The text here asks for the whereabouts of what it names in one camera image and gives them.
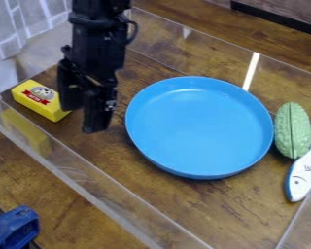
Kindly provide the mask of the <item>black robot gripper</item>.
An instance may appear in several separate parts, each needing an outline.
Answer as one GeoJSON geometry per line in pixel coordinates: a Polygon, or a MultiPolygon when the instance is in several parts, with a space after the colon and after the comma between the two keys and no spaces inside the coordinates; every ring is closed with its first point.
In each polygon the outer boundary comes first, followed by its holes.
{"type": "Polygon", "coordinates": [[[139,25],[124,12],[131,0],[72,0],[68,22],[72,44],[63,47],[58,85],[64,111],[83,107],[82,75],[115,85],[115,71],[124,65],[126,47],[135,40],[139,25]]]}

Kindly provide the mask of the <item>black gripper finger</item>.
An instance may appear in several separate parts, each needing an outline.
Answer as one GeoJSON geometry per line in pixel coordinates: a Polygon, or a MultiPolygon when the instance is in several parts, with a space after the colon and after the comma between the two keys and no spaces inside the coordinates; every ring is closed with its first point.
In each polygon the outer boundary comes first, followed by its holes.
{"type": "Polygon", "coordinates": [[[110,79],[102,85],[92,86],[83,94],[84,119],[82,130],[91,134],[106,130],[111,124],[116,108],[116,81],[110,79]]]}

